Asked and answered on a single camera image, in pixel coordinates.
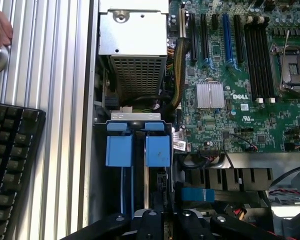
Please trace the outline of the person's hand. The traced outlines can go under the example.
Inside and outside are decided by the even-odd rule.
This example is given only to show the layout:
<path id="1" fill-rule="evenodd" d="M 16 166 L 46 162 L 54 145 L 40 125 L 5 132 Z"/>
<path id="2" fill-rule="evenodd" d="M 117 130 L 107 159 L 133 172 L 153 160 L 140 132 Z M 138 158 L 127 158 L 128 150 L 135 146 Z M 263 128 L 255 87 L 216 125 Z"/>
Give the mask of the person's hand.
<path id="1" fill-rule="evenodd" d="M 0 47 L 9 46 L 13 38 L 13 28 L 6 15 L 0 11 Z"/>

